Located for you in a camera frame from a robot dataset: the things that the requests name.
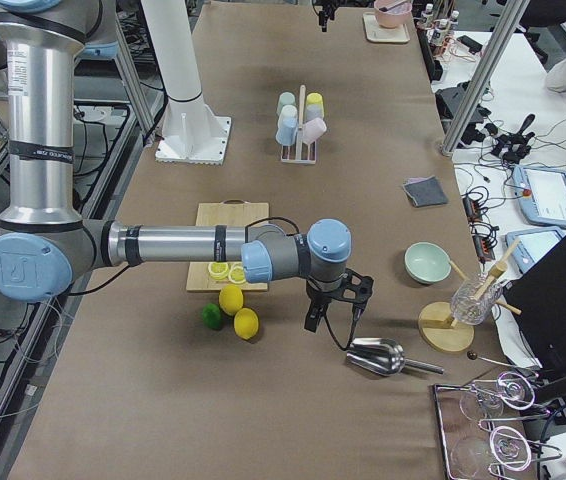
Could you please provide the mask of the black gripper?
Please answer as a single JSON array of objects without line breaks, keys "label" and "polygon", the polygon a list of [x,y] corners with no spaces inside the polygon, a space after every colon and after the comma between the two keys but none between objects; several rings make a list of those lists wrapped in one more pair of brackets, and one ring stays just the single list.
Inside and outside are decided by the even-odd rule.
[{"label": "black gripper", "polygon": [[306,280],[306,293],[310,306],[305,316],[304,328],[315,332],[322,319],[327,319],[327,310],[332,301],[349,303],[352,306],[352,326],[356,327],[367,302],[373,293],[374,280],[347,268],[336,282],[336,287],[328,290],[312,278]]},{"label": "black gripper", "polygon": [[318,24],[322,32],[328,30],[330,21],[335,20],[335,14],[338,10],[337,0],[312,0],[311,6],[318,18]]}]

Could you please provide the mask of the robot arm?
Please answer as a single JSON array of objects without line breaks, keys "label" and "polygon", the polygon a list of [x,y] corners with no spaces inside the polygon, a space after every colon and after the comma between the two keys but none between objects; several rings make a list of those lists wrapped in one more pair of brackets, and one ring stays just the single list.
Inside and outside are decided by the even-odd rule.
[{"label": "robot arm", "polygon": [[84,274],[150,261],[239,261],[251,283],[306,282],[315,330],[334,301],[364,312],[373,281],[347,267],[349,229],[335,219],[307,233],[264,221],[245,227],[125,226],[73,206],[74,66],[119,50],[111,1],[0,1],[7,50],[10,204],[0,214],[0,292],[40,302]]}]

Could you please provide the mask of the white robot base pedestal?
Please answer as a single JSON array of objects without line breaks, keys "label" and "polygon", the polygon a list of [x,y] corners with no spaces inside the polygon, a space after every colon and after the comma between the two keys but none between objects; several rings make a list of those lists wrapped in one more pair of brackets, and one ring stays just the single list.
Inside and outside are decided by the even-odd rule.
[{"label": "white robot base pedestal", "polygon": [[186,3],[150,0],[142,9],[168,98],[156,159],[222,164],[231,119],[204,100]]}]

